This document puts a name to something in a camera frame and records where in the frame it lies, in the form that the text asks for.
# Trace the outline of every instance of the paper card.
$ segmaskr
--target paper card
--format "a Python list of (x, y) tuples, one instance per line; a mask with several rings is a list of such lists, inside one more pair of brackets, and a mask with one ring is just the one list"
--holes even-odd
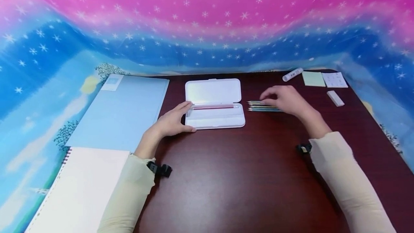
[(326, 86), (330, 88), (347, 88), (348, 85), (341, 72), (337, 73), (322, 73)]
[(302, 72), (303, 82), (305, 86), (325, 86), (321, 72)]
[(116, 91), (124, 75), (111, 74), (103, 84), (101, 90)]

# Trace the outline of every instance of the table surface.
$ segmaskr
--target table surface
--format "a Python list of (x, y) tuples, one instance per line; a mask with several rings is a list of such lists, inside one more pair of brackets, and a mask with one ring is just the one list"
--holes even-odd
[(320, 176), (294, 148), (308, 142), (299, 120), (247, 111), (246, 101), (258, 100), (274, 85), (295, 86), (331, 129), (341, 132), (397, 232), (412, 232), (414, 175), (355, 92), (335, 88), (345, 102), (335, 107), (326, 94), (332, 89), (305, 87), (302, 76), (282, 82), (285, 73), (165, 77), (170, 84), (161, 115), (185, 100), (187, 81), (238, 78), (246, 125), (165, 138), (156, 158), (173, 172), (156, 179), (135, 232), (348, 232)]

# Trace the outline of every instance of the white paper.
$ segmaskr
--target white paper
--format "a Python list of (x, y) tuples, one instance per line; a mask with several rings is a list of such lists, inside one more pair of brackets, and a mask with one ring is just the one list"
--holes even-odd
[(71, 148), (27, 233), (93, 233), (129, 151)]
[(111, 74), (103, 84), (101, 90), (116, 91), (124, 75)]
[(348, 85), (341, 72), (337, 73), (322, 73), (325, 84), (330, 88), (347, 88)]

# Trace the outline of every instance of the fabric backdrop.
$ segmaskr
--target fabric backdrop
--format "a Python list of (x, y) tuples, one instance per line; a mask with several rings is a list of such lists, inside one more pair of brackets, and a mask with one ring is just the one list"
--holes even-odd
[(413, 6), (414, 0), (0, 0), (0, 232), (25, 230), (66, 140), (110, 73), (335, 69), (414, 169)]

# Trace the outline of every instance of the notebook spiral binding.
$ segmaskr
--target notebook spiral binding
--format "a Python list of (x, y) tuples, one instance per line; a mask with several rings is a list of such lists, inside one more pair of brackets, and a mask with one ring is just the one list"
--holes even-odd
[(42, 212), (43, 207), (46, 205), (47, 200), (48, 200), (48, 199), (49, 199), (49, 197), (52, 195), (52, 193), (53, 193), (53, 189), (55, 188), (55, 186), (56, 186), (57, 182), (58, 182), (58, 181), (59, 181), (59, 179), (60, 179), (60, 175), (62, 174), (62, 172), (63, 172), (63, 170), (64, 170), (64, 168), (65, 168), (66, 162), (69, 160), (69, 157), (70, 157), (71, 152), (72, 152), (72, 149), (71, 149), (71, 148), (69, 148), (69, 149), (68, 149), (68, 151), (66, 152), (65, 157), (63, 157), (63, 160), (62, 160), (62, 166), (60, 167), (60, 170), (59, 170), (59, 172), (57, 173), (57, 176), (56, 176), (56, 178), (55, 178), (55, 180), (54, 180), (54, 182), (53, 182), (53, 184), (52, 184), (51, 188), (50, 188), (50, 189), (49, 189), (49, 191), (47, 192), (46, 197), (44, 198), (43, 202), (41, 203), (41, 205), (40, 205), (39, 209), (38, 209), (38, 210), (37, 210), (37, 212), (35, 213), (35, 215), (34, 215), (34, 217), (33, 217), (32, 221), (30, 222), (30, 224), (28, 225), (28, 227), (27, 227), (27, 229), (25, 230), (25, 232), (24, 232), (24, 233), (30, 233), (30, 229), (31, 229), (31, 228), (32, 228), (32, 226), (36, 223), (36, 219), (39, 217), (40, 213)]

